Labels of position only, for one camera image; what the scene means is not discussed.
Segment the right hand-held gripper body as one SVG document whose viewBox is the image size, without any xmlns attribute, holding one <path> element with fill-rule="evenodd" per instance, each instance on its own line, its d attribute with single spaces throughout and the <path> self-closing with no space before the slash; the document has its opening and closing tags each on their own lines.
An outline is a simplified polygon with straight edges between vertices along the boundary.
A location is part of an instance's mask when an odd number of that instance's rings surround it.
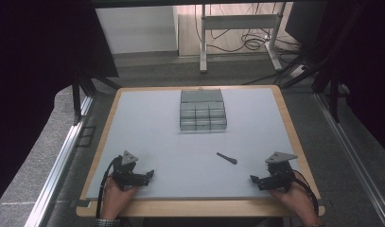
<svg viewBox="0 0 385 227">
<path fill-rule="evenodd" d="M 276 151 L 265 160 L 265 163 L 268 165 L 268 171 L 271 174 L 270 177 L 260 179 L 259 183 L 274 183 L 276 185 L 275 189 L 284 188 L 288 191 L 295 179 L 289 161 L 297 158 L 298 156 L 295 154 Z"/>
</svg>

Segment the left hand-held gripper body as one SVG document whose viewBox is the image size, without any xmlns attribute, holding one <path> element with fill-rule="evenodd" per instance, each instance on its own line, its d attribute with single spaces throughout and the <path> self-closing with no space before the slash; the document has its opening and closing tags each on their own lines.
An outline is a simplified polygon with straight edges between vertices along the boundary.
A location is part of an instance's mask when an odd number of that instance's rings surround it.
<svg viewBox="0 0 385 227">
<path fill-rule="evenodd" d="M 133 169 L 136 166 L 137 157 L 129 153 L 127 150 L 119 155 L 113 162 L 113 179 L 119 185 L 120 189 L 125 191 L 131 186 L 139 186 L 140 179 L 146 179 L 145 175 L 135 174 Z"/>
</svg>

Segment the person's left hand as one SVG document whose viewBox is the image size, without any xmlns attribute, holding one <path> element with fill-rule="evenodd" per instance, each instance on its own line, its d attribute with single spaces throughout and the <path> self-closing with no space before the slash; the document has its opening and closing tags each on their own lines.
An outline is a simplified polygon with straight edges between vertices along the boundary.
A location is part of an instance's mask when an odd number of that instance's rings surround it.
<svg viewBox="0 0 385 227">
<path fill-rule="evenodd" d="M 109 177 L 104 187 L 103 206 L 99 217 L 109 220 L 116 219 L 127 208 L 137 191 L 137 186 L 132 186 L 124 191 L 112 177 Z"/>
</svg>

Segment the person's right hand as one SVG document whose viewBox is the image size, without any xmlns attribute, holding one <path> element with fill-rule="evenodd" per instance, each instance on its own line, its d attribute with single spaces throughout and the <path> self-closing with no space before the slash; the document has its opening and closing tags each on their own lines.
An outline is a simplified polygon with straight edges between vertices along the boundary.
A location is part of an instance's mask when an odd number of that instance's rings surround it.
<svg viewBox="0 0 385 227">
<path fill-rule="evenodd" d="M 316 215 L 311 197 L 298 183 L 293 183 L 288 192 L 270 190 L 269 193 L 293 212 L 303 227 L 324 227 L 323 221 Z"/>
</svg>

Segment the grey table mat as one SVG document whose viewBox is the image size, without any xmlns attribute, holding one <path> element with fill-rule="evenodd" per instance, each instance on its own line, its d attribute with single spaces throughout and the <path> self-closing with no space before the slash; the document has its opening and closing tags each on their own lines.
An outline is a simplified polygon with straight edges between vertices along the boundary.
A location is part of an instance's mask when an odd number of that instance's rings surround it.
<svg viewBox="0 0 385 227">
<path fill-rule="evenodd" d="M 250 175 L 268 176 L 265 160 L 276 151 L 291 153 L 292 143 L 276 99 L 276 88 L 225 89 L 227 129 L 183 132 L 178 90 L 122 91 L 101 158 L 86 196 L 98 195 L 111 160 L 125 150 L 138 160 L 135 172 L 154 170 L 140 200 L 256 199 L 268 197 Z M 237 159 L 234 165 L 217 152 Z"/>
</svg>

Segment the small dark tapered stick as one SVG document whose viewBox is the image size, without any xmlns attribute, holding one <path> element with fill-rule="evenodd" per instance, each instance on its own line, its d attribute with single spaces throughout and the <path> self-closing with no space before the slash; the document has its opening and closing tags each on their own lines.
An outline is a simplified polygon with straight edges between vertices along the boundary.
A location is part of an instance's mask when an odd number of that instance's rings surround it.
<svg viewBox="0 0 385 227">
<path fill-rule="evenodd" d="M 234 164 L 234 165 L 237 164 L 237 159 L 228 157 L 228 156 L 226 156 L 226 155 L 224 155 L 224 154 L 222 154 L 222 153 L 219 153 L 219 152 L 217 152 L 217 155 L 218 155 L 219 157 L 221 157 L 221 158 L 227 160 L 228 162 Z"/>
</svg>

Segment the person's left sleeve cuff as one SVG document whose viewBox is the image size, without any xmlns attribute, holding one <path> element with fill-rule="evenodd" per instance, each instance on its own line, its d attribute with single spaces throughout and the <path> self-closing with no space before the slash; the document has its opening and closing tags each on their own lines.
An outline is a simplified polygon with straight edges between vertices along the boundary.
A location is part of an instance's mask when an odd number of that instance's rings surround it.
<svg viewBox="0 0 385 227">
<path fill-rule="evenodd" d="M 119 219 L 96 218 L 95 227 L 119 227 Z"/>
</svg>

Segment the clear plastic compartment box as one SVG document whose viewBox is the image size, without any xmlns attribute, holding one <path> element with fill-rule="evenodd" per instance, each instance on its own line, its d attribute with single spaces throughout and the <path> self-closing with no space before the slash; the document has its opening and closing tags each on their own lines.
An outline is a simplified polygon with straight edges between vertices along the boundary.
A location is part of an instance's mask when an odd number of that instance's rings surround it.
<svg viewBox="0 0 385 227">
<path fill-rule="evenodd" d="M 227 116 L 221 90 L 182 90 L 180 129 L 225 131 Z"/>
</svg>

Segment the white power strip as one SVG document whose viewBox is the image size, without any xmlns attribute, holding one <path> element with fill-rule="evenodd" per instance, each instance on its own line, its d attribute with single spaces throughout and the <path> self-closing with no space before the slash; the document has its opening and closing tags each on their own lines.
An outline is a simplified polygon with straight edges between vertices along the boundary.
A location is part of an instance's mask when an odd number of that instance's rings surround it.
<svg viewBox="0 0 385 227">
<path fill-rule="evenodd" d="M 296 78 L 306 71 L 306 67 L 302 64 L 298 65 L 289 75 L 292 78 Z"/>
</svg>

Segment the black metal stand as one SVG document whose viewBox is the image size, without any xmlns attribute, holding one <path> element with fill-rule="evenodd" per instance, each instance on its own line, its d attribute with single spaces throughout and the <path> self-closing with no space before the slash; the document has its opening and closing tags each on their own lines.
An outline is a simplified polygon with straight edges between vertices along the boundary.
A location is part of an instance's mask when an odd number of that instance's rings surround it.
<svg viewBox="0 0 385 227">
<path fill-rule="evenodd" d="M 332 119 L 337 123 L 340 122 L 338 117 L 338 99 L 340 93 L 339 76 L 336 69 L 337 57 L 343 44 L 348 38 L 349 33 L 352 31 L 356 21 L 358 20 L 366 5 L 367 2 L 365 0 L 357 0 L 353 5 L 351 5 L 343 14 L 342 24 L 338 29 L 337 37 L 334 43 L 328 49 L 325 57 L 313 67 L 306 70 L 304 73 L 281 85 L 283 89 L 287 89 L 296 83 L 308 78 L 309 76 L 319 72 L 320 75 L 313 81 L 311 89 L 314 93 L 321 93 L 327 84 L 330 84 L 328 111 L 331 114 Z"/>
</svg>

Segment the white panel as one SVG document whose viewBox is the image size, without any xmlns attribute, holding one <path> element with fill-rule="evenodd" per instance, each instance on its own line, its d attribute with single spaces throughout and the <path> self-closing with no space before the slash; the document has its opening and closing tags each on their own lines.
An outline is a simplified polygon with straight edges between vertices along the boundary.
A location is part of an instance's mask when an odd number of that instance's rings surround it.
<svg viewBox="0 0 385 227">
<path fill-rule="evenodd" d="M 172 6 L 96 9 L 96 14 L 113 54 L 178 50 Z"/>
</svg>

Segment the aluminium rail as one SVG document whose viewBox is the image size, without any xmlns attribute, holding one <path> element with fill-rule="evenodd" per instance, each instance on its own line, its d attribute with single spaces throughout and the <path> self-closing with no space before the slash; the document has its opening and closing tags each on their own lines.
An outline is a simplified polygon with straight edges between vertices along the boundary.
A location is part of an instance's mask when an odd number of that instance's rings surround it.
<svg viewBox="0 0 385 227">
<path fill-rule="evenodd" d="M 65 139 L 61 143 L 60 151 L 57 153 L 51 165 L 48 176 L 45 178 L 44 186 L 40 190 L 38 199 L 33 202 L 32 210 L 26 220 L 24 227 L 40 227 L 49 208 L 50 202 L 56 192 L 57 185 L 61 180 L 62 173 L 69 160 L 79 137 L 84 117 L 93 103 L 91 97 L 86 96 L 80 104 L 79 114 L 71 120 L 70 127 L 65 132 Z"/>
<path fill-rule="evenodd" d="M 380 218 L 383 226 L 385 227 L 385 197 L 381 193 L 380 189 L 377 187 L 376 183 L 367 171 L 363 162 L 360 160 L 357 151 L 355 150 L 353 144 L 351 143 L 345 131 L 343 130 L 341 124 L 338 123 L 328 111 L 329 104 L 327 103 L 326 99 L 319 94 L 314 94 L 314 97 L 317 100 L 328 125 L 330 126 L 338 142 L 340 143 L 348 162 L 350 163 L 355 174 L 357 175 L 357 178 L 359 179 L 362 188 L 364 189 L 371 204 L 374 206 L 378 217 Z"/>
</svg>

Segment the white metal desk frame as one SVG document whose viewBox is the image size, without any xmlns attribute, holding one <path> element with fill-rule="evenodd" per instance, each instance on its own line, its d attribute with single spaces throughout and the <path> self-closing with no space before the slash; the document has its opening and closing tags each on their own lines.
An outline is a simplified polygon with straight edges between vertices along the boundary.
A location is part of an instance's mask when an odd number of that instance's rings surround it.
<svg viewBox="0 0 385 227">
<path fill-rule="evenodd" d="M 286 8 L 286 2 L 281 4 L 280 9 L 274 14 L 255 14 L 255 15 L 216 15 L 206 16 L 205 5 L 201 6 L 201 51 L 200 51 L 200 72 L 207 72 L 207 52 L 206 52 L 206 31 L 221 29 L 269 29 L 271 35 L 264 45 L 271 59 L 276 72 L 282 70 L 281 63 L 275 54 L 274 44 L 281 26 L 281 22 Z"/>
</svg>

